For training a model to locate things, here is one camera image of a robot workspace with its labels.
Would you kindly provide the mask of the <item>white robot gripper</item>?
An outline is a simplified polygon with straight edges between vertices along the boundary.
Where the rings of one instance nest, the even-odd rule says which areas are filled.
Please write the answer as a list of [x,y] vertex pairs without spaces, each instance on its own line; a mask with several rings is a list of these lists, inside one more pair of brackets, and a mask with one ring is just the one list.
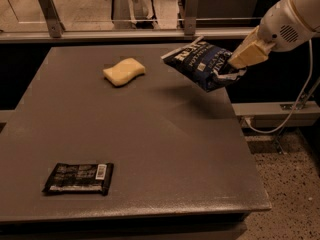
[[280,0],[273,5],[233,52],[228,63],[242,69],[268,59],[275,52],[287,52],[307,42],[317,33],[317,0]]

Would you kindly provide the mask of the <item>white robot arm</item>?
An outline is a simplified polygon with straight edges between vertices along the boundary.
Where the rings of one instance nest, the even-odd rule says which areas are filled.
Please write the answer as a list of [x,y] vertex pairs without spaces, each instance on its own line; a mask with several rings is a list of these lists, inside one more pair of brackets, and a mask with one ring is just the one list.
[[291,51],[319,29],[320,0],[280,0],[237,47],[228,63],[236,69],[262,63],[271,51]]

